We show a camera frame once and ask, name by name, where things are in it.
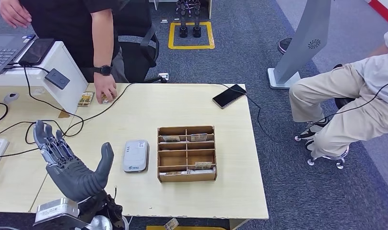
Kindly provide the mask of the person's right hand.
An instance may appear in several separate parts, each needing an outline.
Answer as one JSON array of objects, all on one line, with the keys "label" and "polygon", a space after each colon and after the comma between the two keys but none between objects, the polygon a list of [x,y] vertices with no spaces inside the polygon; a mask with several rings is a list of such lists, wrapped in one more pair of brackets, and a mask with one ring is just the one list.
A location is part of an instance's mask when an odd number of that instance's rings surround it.
[{"label": "person's right hand", "polygon": [[19,0],[0,0],[0,15],[13,28],[27,28],[32,16]]}]

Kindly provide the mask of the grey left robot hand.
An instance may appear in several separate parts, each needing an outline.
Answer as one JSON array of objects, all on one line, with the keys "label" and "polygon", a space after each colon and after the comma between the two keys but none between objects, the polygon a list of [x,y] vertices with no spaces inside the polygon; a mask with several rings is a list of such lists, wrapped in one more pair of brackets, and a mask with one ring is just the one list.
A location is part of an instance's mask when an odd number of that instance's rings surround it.
[{"label": "grey left robot hand", "polygon": [[105,189],[114,159],[110,143],[101,146],[101,160],[92,171],[73,153],[61,130],[53,135],[51,125],[37,120],[33,136],[47,173],[67,198],[81,202]]}]

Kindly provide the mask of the person's left hand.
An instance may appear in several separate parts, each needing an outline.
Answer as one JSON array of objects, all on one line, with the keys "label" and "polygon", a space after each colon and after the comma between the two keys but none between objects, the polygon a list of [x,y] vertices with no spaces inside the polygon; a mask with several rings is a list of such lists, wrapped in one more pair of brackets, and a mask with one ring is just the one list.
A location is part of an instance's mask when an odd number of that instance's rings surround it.
[{"label": "person's left hand", "polygon": [[94,73],[94,86],[96,91],[96,99],[99,104],[102,104],[102,95],[105,95],[109,102],[117,98],[118,92],[116,89],[116,82],[110,75],[102,75],[100,73]]}]

